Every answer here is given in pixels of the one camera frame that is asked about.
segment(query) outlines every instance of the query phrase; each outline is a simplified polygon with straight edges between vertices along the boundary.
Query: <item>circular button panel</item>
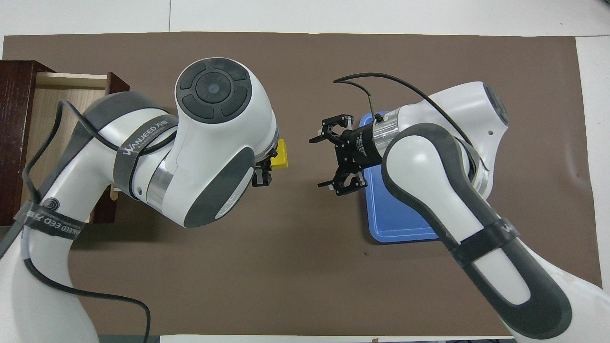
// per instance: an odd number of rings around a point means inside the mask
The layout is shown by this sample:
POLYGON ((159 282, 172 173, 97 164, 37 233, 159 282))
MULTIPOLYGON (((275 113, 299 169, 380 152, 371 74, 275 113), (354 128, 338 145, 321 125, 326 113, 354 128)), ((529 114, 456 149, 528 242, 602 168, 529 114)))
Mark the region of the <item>circular button panel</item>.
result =
POLYGON ((184 70, 176 83, 176 99, 191 118, 224 123, 248 106, 252 85, 248 71, 232 60, 204 59, 184 70))

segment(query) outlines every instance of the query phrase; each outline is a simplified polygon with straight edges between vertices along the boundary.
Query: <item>yellow block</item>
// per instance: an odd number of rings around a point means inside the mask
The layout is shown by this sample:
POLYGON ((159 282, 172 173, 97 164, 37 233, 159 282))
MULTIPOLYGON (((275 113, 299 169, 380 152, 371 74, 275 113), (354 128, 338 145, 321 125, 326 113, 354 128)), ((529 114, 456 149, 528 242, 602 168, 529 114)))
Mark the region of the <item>yellow block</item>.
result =
POLYGON ((271 169, 288 168, 288 155, 286 154, 286 142, 278 139, 278 155, 271 158, 271 169))

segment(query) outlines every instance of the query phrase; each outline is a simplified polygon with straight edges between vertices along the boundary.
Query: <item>blue tray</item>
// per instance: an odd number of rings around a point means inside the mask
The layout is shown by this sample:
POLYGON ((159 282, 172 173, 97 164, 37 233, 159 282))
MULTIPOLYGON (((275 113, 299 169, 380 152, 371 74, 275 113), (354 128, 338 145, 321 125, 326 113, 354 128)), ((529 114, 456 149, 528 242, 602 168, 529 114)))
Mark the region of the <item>blue tray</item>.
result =
MULTIPOLYGON (((369 113, 362 117, 360 126, 372 121, 373 117, 369 113)), ((365 188, 368 228, 374 240, 380 243, 400 243, 439 239, 419 213, 388 192, 381 178, 380 165, 366 168, 364 178, 368 181, 368 187, 365 188)))

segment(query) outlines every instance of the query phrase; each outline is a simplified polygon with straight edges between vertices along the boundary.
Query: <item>white robotic arm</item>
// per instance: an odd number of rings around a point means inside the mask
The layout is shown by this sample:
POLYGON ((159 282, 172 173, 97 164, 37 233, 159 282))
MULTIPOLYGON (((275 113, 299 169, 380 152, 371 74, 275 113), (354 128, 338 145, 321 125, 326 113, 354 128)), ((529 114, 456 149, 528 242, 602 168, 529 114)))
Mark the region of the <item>white robotic arm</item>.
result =
POLYGON ((323 121, 312 142, 331 135, 337 160, 352 163, 340 163, 335 178, 319 186, 329 184, 338 195, 353 191, 366 185, 359 169, 381 164, 388 191, 426 219, 517 342, 608 341, 608 294, 536 255, 485 201, 508 126, 499 97, 472 82, 430 98, 453 123, 425 101, 341 135, 323 121), (356 176, 346 185, 347 174, 356 176))
POLYGON ((178 118, 134 92, 106 96, 85 111, 107 142, 77 125, 35 192, 43 209, 24 211, 0 244, 1 342, 98 342, 77 297, 39 282, 24 261, 71 287, 68 251, 80 228, 59 217, 84 222, 109 184, 188 228, 227 214, 249 184, 269 184, 278 127, 249 69, 224 58, 197 61, 181 73, 175 95, 178 118), (44 225, 31 229, 25 218, 44 225))

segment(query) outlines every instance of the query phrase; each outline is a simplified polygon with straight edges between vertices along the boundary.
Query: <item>velcro strap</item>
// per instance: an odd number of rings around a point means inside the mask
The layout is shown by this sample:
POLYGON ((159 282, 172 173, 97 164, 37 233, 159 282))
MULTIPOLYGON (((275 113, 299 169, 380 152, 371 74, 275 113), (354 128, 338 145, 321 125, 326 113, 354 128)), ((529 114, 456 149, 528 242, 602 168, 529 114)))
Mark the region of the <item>velcro strap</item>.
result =
POLYGON ((15 221, 50 236, 59 236, 71 240, 75 240, 85 226, 85 223, 80 220, 57 213, 29 200, 17 212, 15 221))
POLYGON ((463 267, 471 264, 483 255, 500 248, 518 236, 519 232, 517 229, 508 219, 502 218, 464 239, 449 252, 460 267, 463 267))
POLYGON ((176 125, 178 125, 178 118, 169 114, 161 115, 144 123, 123 142, 117 151, 113 177, 115 185, 125 194, 136 199, 131 185, 134 179, 135 166, 142 150, 163 132, 176 125))

